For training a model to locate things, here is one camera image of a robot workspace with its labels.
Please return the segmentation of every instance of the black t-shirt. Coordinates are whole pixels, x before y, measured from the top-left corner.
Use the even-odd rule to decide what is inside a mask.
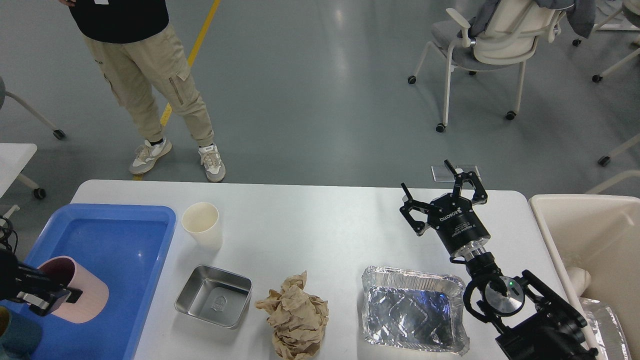
[[[77,0],[69,10],[85,36],[115,44],[144,40],[169,24],[164,0]]]

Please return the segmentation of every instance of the blue plastic tray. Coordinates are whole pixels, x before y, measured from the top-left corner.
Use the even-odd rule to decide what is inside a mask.
[[[98,316],[80,324],[4,301],[42,326],[42,342],[31,358],[131,359],[174,229],[175,213],[164,206],[70,204],[57,210],[25,263],[36,267],[70,256],[107,284],[109,300]]]

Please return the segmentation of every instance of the white table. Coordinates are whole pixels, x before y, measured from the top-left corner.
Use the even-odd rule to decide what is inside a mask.
[[[412,190],[430,201],[450,190]],[[267,314],[256,300],[279,290],[282,281],[304,270],[305,291],[328,301],[329,324],[318,360],[459,359],[453,354],[417,352],[370,345],[360,330],[361,275],[369,265],[454,274],[470,280],[463,265],[449,255],[433,230],[416,237],[398,209],[404,193],[397,188],[353,188],[258,184],[166,183],[91,180],[72,202],[165,205],[177,216],[173,241],[151,303],[135,359],[277,360]],[[470,191],[463,195],[470,197]],[[506,275],[531,270],[562,296],[562,286],[526,198],[511,191],[489,191],[476,206],[492,239],[486,245]],[[186,208],[199,201],[220,210],[224,245],[202,252],[179,224]],[[230,331],[178,313],[174,302],[186,279],[200,264],[249,277],[253,295],[238,329]],[[507,325],[533,314],[529,303]],[[465,360],[506,359],[495,343],[497,332],[465,313],[471,339]]]
[[[0,197],[20,175],[37,149],[34,143],[0,143]]]

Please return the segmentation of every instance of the epoxy floor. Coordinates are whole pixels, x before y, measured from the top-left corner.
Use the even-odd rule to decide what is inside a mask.
[[[186,51],[212,0],[168,0]],[[597,159],[640,133],[640,63],[601,83],[597,74],[636,46],[632,31],[600,31],[580,47],[566,21],[527,62],[522,107],[511,122],[517,67],[452,75],[450,123],[436,133],[444,61],[431,53],[415,85],[406,81],[431,24],[471,0],[221,0],[193,65],[228,183],[448,188],[431,178],[444,159],[477,165],[490,190],[584,193],[640,163],[640,146],[603,168]],[[0,199],[24,258],[50,215],[88,179],[132,179],[141,143],[99,74],[80,32],[57,1],[0,3],[0,76],[67,134],[59,141],[12,99],[0,110],[0,142],[35,143],[24,173],[44,200],[15,183]],[[159,105],[166,103],[160,96]],[[173,150],[143,181],[205,182],[196,144],[172,115]],[[606,193],[640,195],[629,179]]]

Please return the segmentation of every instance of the white plastic bin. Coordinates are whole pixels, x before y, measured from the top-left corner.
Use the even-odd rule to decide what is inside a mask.
[[[591,274],[583,297],[612,306],[632,359],[640,359],[640,199],[611,195],[535,195],[529,205],[569,303],[582,311],[564,269]],[[595,339],[591,334],[588,343]]]

